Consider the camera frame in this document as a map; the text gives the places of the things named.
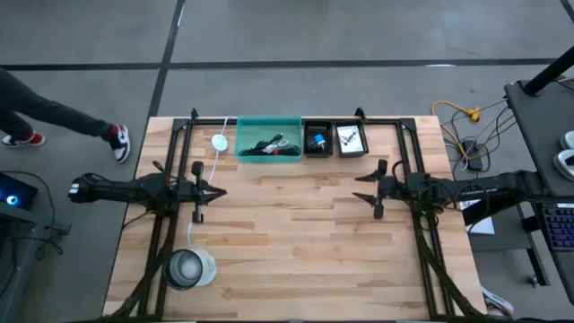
red and white sneaker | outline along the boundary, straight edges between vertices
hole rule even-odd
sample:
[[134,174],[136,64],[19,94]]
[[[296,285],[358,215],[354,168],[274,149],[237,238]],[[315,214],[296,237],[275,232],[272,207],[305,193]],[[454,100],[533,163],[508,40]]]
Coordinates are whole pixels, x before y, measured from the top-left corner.
[[28,137],[24,138],[23,140],[15,140],[12,138],[11,135],[7,135],[2,138],[2,144],[4,144],[8,148],[17,148],[23,146],[42,146],[46,143],[46,137],[37,134],[36,132],[31,133]]

wooden table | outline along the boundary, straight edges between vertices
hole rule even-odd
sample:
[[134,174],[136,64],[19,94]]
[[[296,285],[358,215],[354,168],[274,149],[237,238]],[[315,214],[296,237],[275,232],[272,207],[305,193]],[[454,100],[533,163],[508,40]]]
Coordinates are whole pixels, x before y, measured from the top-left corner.
[[[451,178],[438,119],[415,119],[426,171]],[[157,171],[152,161],[165,161],[172,120],[150,120],[136,177]],[[221,130],[221,126],[193,128],[189,178],[193,161],[203,161],[204,177],[209,177],[215,157],[211,137]],[[375,192],[374,184],[353,179],[374,171],[378,159],[387,159],[389,165],[400,159],[393,127],[365,126],[365,133],[370,153],[361,158],[340,159],[335,153],[328,159],[303,157],[299,163],[249,164],[235,158],[235,126],[227,127],[230,149],[220,155],[212,184],[227,189],[228,195],[204,208],[205,222],[194,225],[192,233],[192,243],[215,258],[217,276],[206,287],[168,289],[164,319],[427,319],[406,205],[385,200],[385,217],[375,221],[370,206],[352,195]],[[410,160],[415,169],[412,155]],[[130,205],[126,221],[143,211]],[[192,211],[193,205],[181,207],[175,249],[187,247]],[[123,231],[104,314],[117,309],[142,277],[152,224],[150,215]],[[448,273],[469,301],[485,312],[462,215],[442,214],[439,234]],[[150,306],[155,304],[158,281],[159,275],[152,285]]]

person's leg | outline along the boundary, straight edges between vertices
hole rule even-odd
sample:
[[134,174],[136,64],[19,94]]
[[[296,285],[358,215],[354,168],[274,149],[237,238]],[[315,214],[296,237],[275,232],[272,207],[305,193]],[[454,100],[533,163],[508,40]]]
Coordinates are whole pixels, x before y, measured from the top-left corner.
[[[0,119],[5,118],[5,122],[0,122],[0,129],[8,134],[2,142],[10,146],[34,144],[34,140],[41,135],[34,133],[30,125],[16,116],[14,111],[38,121],[66,127],[80,134],[99,136],[109,142],[114,157],[120,163],[124,162],[129,155],[130,141],[125,126],[112,125],[61,103],[47,100],[5,70],[0,69],[0,112],[2,112]],[[10,133],[15,131],[16,127],[11,127],[9,121],[15,118],[20,120],[17,125],[22,128],[18,128],[19,132],[14,135],[20,136],[27,131],[28,134],[23,138],[13,137]]]
[[0,110],[20,112],[38,121],[66,127],[83,135],[100,136],[104,140],[108,140],[113,126],[39,96],[5,70],[0,70]]

keyboard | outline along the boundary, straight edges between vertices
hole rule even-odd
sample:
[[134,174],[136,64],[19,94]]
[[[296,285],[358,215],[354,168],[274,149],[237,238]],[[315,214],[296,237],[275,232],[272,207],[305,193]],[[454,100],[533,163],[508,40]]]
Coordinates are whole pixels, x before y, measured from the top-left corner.
[[574,205],[546,205],[543,212],[552,249],[574,251]]

white card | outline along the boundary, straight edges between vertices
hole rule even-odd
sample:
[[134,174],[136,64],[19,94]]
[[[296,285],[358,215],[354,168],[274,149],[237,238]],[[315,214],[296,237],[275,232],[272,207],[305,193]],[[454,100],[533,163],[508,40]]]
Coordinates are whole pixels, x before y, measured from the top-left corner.
[[[460,210],[466,209],[468,206],[476,204],[481,200],[470,200],[458,203]],[[466,231],[470,229],[470,225],[466,226]],[[494,225],[492,224],[492,218],[487,217],[486,219],[478,222],[474,225],[473,230],[470,233],[481,233],[481,234],[494,234]]]
[[361,133],[358,126],[337,127],[339,134],[339,144],[343,153],[362,152]]

